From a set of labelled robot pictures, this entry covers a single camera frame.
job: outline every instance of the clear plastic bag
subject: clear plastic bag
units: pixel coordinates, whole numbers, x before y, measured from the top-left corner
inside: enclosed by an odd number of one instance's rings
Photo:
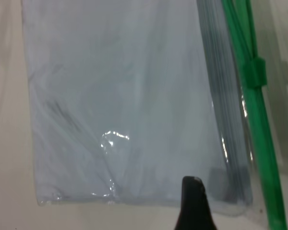
[[[193,0],[23,0],[39,203],[178,205],[186,175],[212,210],[252,202],[234,58],[211,13],[214,40]]]

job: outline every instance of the black object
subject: black object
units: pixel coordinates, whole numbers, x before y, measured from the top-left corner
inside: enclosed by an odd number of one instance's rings
[[[182,180],[181,210],[175,230],[216,230],[200,178],[185,176]]]

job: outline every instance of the plastic bag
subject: plastic bag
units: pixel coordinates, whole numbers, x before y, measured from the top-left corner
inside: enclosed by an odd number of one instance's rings
[[[216,87],[197,8],[23,0],[39,203],[178,205],[186,175],[202,179],[212,210],[251,203],[227,31],[218,46],[228,64],[215,71],[233,82]]]

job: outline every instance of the white surface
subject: white surface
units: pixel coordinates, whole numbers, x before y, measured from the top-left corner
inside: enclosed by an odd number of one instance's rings
[[[20,1],[0,0],[0,230],[173,229],[178,209],[101,204],[37,205],[22,40]],[[282,184],[288,217],[287,176],[282,177]],[[219,230],[265,229],[245,217],[214,215],[214,219]]]

